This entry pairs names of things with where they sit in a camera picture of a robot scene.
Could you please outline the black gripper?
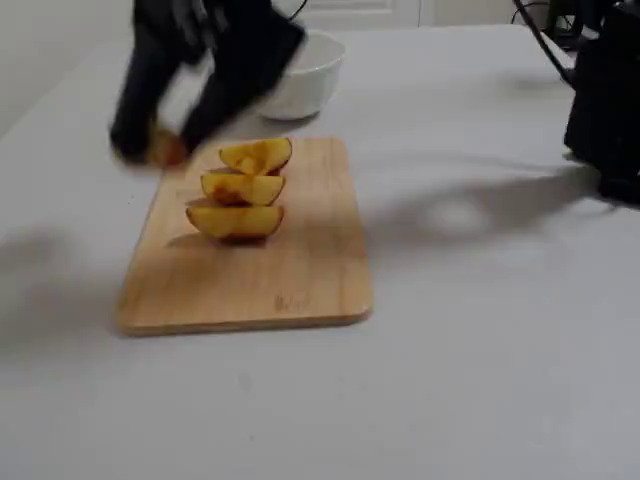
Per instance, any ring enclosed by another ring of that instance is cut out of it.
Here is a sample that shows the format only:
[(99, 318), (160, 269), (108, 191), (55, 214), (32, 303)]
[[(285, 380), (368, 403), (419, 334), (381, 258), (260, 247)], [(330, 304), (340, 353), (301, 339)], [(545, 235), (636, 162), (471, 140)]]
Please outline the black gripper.
[(124, 161), (145, 161), (170, 83), (170, 57), (196, 63), (219, 52), (180, 138), (188, 153), (275, 89), (306, 37), (270, 1), (135, 1), (134, 46), (109, 138)]

